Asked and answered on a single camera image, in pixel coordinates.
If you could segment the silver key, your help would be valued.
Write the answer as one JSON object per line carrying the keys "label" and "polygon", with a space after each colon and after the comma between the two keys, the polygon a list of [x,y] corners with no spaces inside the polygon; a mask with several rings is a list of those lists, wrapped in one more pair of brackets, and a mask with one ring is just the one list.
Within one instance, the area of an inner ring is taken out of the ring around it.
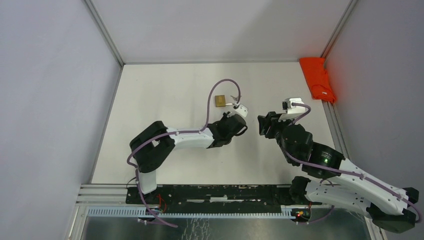
{"label": "silver key", "polygon": [[239,102],[241,99],[241,96],[230,96],[235,102]]}

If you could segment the large brass padlock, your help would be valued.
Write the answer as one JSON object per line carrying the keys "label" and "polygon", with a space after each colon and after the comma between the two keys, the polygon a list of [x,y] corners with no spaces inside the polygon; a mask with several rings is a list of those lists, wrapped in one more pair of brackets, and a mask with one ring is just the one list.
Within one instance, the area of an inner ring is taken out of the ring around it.
{"label": "large brass padlock", "polygon": [[230,101],[227,101],[225,95],[215,95],[214,96],[214,106],[216,108],[223,108],[223,107],[231,106],[231,105],[233,105],[233,103],[230,102]]}

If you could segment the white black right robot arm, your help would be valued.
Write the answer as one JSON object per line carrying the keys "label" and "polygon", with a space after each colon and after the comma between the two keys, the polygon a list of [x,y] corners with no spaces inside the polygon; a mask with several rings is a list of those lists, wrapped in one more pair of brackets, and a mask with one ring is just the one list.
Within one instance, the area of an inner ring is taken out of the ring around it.
{"label": "white black right robot arm", "polygon": [[344,208],[370,219],[381,229],[404,233],[424,219],[416,204],[419,191],[390,185],[355,165],[341,152],[313,140],[297,123],[299,113],[269,112],[258,116],[259,134],[274,139],[286,161],[307,177],[292,180],[289,199]]}

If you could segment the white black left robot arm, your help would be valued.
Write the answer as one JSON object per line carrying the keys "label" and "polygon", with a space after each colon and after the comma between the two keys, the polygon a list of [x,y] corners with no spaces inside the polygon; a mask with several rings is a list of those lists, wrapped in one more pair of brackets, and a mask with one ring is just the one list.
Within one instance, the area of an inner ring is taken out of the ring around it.
{"label": "white black left robot arm", "polygon": [[177,129],[166,127],[160,120],[153,122],[129,143],[131,153],[127,163],[136,168],[135,179],[139,187],[137,196],[145,204],[156,200],[156,170],[172,151],[220,148],[228,145],[233,137],[244,134],[247,129],[243,116],[229,112],[224,113],[220,120],[208,123],[204,129]]}

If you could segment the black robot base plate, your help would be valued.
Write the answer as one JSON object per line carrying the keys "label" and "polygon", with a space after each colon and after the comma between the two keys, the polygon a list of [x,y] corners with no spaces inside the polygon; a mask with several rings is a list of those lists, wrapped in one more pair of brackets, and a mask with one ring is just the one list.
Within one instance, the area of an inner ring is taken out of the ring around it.
{"label": "black robot base plate", "polygon": [[275,185],[158,185],[140,196],[138,188],[127,189],[129,205],[160,207],[166,214],[267,214],[282,206],[308,206],[305,197],[292,196],[288,184]]}

